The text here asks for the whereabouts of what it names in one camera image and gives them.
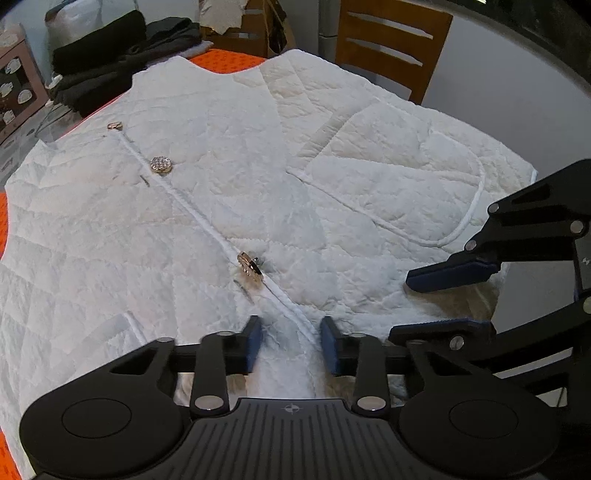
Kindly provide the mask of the white quilted vest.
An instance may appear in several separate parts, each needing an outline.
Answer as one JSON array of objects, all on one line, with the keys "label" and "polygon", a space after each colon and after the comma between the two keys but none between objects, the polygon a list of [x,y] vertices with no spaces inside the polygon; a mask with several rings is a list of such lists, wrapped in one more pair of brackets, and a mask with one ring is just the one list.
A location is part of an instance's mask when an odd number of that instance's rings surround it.
[{"label": "white quilted vest", "polygon": [[407,273],[461,250],[535,168],[501,142],[291,50],[219,75],[174,57],[6,185],[1,430],[46,392],[152,340],[195,343],[263,319],[232,397],[349,397],[318,327],[490,319],[503,274],[413,294]]}]

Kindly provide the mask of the dark grey folded clothes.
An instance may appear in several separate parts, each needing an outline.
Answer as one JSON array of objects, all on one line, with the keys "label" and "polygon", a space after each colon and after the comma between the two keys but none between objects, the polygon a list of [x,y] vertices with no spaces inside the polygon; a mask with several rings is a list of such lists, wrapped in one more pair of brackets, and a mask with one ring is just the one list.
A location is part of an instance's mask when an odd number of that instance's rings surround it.
[{"label": "dark grey folded clothes", "polygon": [[61,80],[49,90],[50,99],[86,117],[129,90],[135,73],[157,60],[197,47],[201,41],[200,27],[190,18],[166,17],[146,23],[146,39],[137,53],[74,75],[53,71]]}]

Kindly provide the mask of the wooden chair with cushion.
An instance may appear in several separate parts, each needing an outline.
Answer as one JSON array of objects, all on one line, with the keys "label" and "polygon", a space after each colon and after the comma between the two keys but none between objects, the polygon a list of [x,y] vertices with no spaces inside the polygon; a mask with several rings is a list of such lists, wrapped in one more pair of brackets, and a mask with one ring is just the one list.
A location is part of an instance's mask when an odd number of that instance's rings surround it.
[{"label": "wooden chair with cushion", "polygon": [[406,1],[342,1],[335,64],[376,74],[423,103],[453,15]]}]

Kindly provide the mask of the orange patterned table mat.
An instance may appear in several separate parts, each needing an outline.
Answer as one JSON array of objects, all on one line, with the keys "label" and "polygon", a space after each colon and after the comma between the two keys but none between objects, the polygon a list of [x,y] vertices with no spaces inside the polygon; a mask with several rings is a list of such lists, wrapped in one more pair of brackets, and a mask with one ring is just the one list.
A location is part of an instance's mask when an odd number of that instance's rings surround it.
[{"label": "orange patterned table mat", "polygon": [[[215,48],[189,58],[189,60],[201,69],[221,75],[229,75],[259,67],[264,62],[262,57]],[[1,254],[5,252],[10,228],[7,194],[4,190],[1,190]],[[16,442],[10,442],[6,436],[7,423],[8,421],[1,420],[1,478],[21,479],[25,468],[21,468],[16,460]]]}]

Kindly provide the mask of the far wooden chair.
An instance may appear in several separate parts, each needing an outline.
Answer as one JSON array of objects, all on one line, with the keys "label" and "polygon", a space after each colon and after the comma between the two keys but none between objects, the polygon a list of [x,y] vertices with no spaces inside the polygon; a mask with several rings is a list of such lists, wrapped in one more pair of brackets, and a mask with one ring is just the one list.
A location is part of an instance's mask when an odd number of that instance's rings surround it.
[{"label": "far wooden chair", "polygon": [[217,34],[202,27],[204,39],[214,48],[270,58],[294,49],[296,40],[280,1],[249,1],[239,28]]}]

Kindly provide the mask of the pink water dispenser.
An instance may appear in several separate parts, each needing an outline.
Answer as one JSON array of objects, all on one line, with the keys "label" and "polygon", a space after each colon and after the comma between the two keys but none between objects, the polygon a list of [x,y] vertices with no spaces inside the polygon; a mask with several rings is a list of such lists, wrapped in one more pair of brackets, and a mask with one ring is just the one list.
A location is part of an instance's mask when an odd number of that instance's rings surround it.
[{"label": "pink water dispenser", "polygon": [[49,100],[20,24],[1,30],[0,67],[0,139],[4,142]]}]

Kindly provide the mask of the black folded garment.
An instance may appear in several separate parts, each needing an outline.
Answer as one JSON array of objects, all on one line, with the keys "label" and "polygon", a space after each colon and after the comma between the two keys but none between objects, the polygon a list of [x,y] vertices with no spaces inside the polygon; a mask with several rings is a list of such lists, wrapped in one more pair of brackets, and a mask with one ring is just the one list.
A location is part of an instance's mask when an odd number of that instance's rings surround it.
[{"label": "black folded garment", "polygon": [[137,53],[146,39],[143,14],[132,10],[106,26],[68,45],[52,55],[53,71],[63,76],[106,67]]}]

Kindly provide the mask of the cream cloth on chair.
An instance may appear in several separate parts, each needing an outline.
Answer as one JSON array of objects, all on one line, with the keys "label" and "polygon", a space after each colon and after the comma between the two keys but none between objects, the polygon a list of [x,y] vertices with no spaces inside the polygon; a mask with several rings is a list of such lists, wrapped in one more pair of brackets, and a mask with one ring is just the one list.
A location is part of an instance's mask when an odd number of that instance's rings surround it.
[{"label": "cream cloth on chair", "polygon": [[242,25],[242,15],[249,0],[199,0],[199,24],[217,34]]}]

